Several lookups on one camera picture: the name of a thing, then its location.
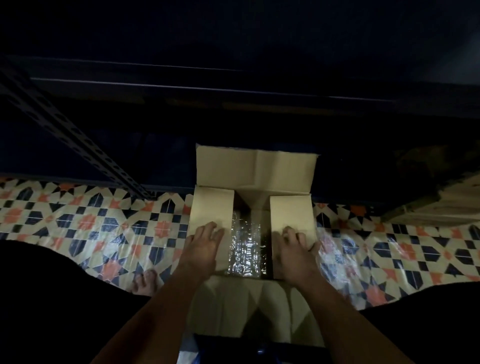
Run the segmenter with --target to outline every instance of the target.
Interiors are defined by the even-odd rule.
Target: person's left hand
[[[202,283],[215,272],[215,256],[222,241],[225,229],[216,232],[216,224],[211,221],[197,228],[195,235],[185,239],[185,246],[174,274],[186,273],[188,277]]]

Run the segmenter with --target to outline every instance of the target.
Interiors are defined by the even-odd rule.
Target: clear plastic wrap
[[[267,275],[267,246],[261,217],[255,211],[233,211],[232,243],[227,275],[262,278]]]

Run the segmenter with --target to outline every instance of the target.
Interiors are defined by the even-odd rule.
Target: cardboard box
[[[210,221],[224,228],[216,269],[226,270],[233,208],[247,205],[254,214],[270,212],[272,231],[281,233],[290,225],[305,233],[307,244],[313,245],[317,237],[310,188],[316,160],[316,154],[198,146],[188,235]],[[274,278],[281,278],[275,260]]]
[[[224,228],[216,256],[219,274],[228,268],[234,207],[269,221],[270,231],[290,225],[317,240],[310,188],[315,154],[197,147],[197,186],[188,234],[210,221]],[[272,254],[277,254],[272,247]],[[282,278],[274,259],[274,278]],[[282,281],[212,276],[198,290],[188,318],[197,334],[322,346],[323,339],[300,293]]]

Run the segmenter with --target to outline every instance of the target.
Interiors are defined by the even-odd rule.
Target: bare foot
[[[153,297],[158,290],[156,272],[153,269],[145,271],[143,274],[135,276],[132,285],[127,289],[128,292],[139,294],[141,296]]]

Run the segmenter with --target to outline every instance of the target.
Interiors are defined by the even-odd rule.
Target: patterned floor
[[[46,246],[122,289],[149,268],[166,281],[183,249],[192,199],[164,193],[143,201],[122,189],[1,179],[0,239]],[[322,272],[357,309],[435,284],[480,280],[477,226],[386,224],[362,206],[313,210]]]

